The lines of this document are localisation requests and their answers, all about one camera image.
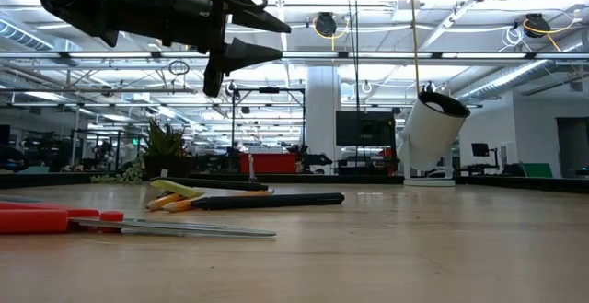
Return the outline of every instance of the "white base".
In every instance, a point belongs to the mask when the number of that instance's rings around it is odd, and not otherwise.
[[[454,180],[406,179],[403,184],[412,187],[456,187]]]

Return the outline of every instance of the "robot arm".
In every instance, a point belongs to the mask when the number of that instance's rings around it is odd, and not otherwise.
[[[279,50],[234,39],[225,43],[227,16],[244,27],[290,33],[291,28],[264,11],[268,0],[40,0],[58,18],[110,47],[119,31],[178,42],[200,53],[210,53],[204,93],[217,97],[223,76],[252,65],[282,58]]]

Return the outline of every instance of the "white lamp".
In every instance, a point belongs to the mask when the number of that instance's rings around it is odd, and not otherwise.
[[[448,96],[435,92],[422,92],[418,96],[405,129],[399,134],[398,156],[405,169],[406,185],[455,185],[452,180],[452,143],[469,115],[470,110],[464,104]],[[411,177],[411,169],[436,169],[441,157],[445,157],[443,180]]]

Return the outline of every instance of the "table surface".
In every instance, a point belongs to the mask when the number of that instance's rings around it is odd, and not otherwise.
[[[146,185],[2,194],[276,239],[0,237],[2,302],[587,302],[589,198],[491,187],[273,185],[343,205],[147,213]],[[210,194],[223,194],[211,191]]]

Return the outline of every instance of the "black screen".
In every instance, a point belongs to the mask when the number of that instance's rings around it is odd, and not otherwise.
[[[489,145],[486,143],[473,143],[472,144],[472,156],[474,156],[474,157],[488,157],[489,156]]]
[[[393,146],[394,129],[392,112],[336,112],[338,146]]]

